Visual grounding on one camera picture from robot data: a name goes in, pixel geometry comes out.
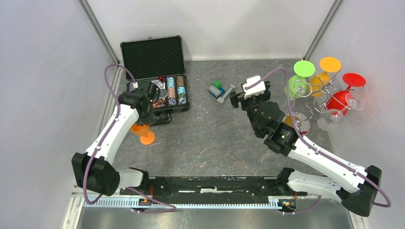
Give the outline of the orange wine glass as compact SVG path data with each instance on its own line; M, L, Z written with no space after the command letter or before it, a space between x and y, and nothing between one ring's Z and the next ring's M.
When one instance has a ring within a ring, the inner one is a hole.
M133 124L130 131L137 135L140 142L144 145L150 145L155 140L155 134L150 130L149 125L136 125Z

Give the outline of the green wine glass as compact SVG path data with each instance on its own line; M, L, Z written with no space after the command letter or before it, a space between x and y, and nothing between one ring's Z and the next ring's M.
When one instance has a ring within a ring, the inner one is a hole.
M307 80L315 73L315 66L312 62L301 60L294 64L295 75L288 79L285 93L289 93L291 101L297 98L305 98L312 94L312 86Z

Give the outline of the clear wine glass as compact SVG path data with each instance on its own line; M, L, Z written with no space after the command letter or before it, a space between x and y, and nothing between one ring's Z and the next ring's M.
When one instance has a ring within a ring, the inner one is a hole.
M347 93L345 95L346 107L350 110L363 110L365 100L357 93Z
M332 130L336 127L344 117L341 110L330 109L324 112L317 120L318 127L323 131Z

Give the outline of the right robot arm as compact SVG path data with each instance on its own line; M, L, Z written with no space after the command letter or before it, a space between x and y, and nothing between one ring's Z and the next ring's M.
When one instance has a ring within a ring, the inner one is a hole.
M272 152L303 162L322 173L308 175L284 168L277 177L277 191L282 195L295 191L331 198L348 211L368 217L372 207L377 205L381 169L346 161L302 136L282 121L284 112L270 101L270 82L264 82L263 87L259 94L252 96L247 92L231 92L232 107L246 111L254 134L263 139Z

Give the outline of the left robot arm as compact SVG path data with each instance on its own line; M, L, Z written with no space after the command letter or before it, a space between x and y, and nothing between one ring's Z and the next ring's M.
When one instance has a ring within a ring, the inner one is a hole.
M83 191L111 196L118 189L132 187L138 194L149 191L150 181L139 169L118 171L113 161L130 128L139 120L153 117L153 102L160 96L151 81L138 81L132 91L117 97L117 105L97 139L83 153L75 153L72 166L76 184Z

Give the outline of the chrome wine glass rack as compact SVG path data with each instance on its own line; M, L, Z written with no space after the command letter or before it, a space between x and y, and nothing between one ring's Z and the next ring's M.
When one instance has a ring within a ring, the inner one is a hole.
M346 73L342 77L346 88L335 88L335 78L327 73L314 76L309 81L301 76L293 76L288 81L290 101L305 99L305 106L286 111L283 121L296 127L302 135L310 132L310 121L318 116L317 125L323 131L329 131L339 124L350 111L360 111L365 107L364 99L357 93L366 86L366 79L356 73Z

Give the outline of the yellow-orange wine glass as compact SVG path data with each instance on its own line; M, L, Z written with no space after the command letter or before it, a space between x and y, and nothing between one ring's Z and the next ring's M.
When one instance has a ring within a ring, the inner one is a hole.
M326 86L332 79L330 73L337 73L341 69L341 62L334 57L324 57L319 62L321 72L315 73L310 79L312 86L313 97L322 96L324 93L321 91L323 86Z

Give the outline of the red wine glass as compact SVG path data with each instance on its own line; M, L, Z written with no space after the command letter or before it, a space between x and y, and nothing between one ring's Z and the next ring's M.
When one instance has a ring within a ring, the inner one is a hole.
M345 73L342 80L347 84L344 90L335 92L326 103L327 110L338 109L341 110L345 116L350 109L346 107L345 95L347 93L354 93L356 90L362 89L366 85L366 79L357 73Z

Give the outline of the clear wine glass on rack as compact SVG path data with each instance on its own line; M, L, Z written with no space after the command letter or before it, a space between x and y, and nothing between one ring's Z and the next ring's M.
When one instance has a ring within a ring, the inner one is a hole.
M350 110L363 110L365 100L357 93L347 93L345 95L346 107Z

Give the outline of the long grey toy brick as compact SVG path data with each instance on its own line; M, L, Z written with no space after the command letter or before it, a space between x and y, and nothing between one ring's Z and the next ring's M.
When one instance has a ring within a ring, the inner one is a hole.
M216 103L217 103L219 106L221 106L221 105L224 103L225 99L228 97L228 95L229 95L232 91L234 91L235 88L236 88L236 86L233 85L233 84L231 84L231 85L230 85L230 88L229 88L222 96L220 96L220 97L217 98Z

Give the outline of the blue grey toy brick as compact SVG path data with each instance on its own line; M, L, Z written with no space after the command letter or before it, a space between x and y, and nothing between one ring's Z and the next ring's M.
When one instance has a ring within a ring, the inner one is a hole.
M208 92L209 94L211 94L215 99L218 99L219 97L221 97L224 93L225 93L225 89L223 89L222 87L215 87L214 85L210 86L208 88Z

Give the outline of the green toy brick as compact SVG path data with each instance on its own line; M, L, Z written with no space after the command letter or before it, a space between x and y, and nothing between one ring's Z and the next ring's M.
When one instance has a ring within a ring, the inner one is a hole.
M215 80L213 82L213 86L215 86L217 89L220 89L222 87L222 82L220 80Z

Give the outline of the black poker chip case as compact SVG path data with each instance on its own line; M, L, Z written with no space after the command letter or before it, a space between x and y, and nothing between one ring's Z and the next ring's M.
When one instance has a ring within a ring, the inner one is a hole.
M150 81L160 89L160 96L153 104L153 114L140 118L138 125L168 124L173 113L190 109L181 36L122 42L120 48L123 64L130 71L126 74L127 90L134 90L133 80Z

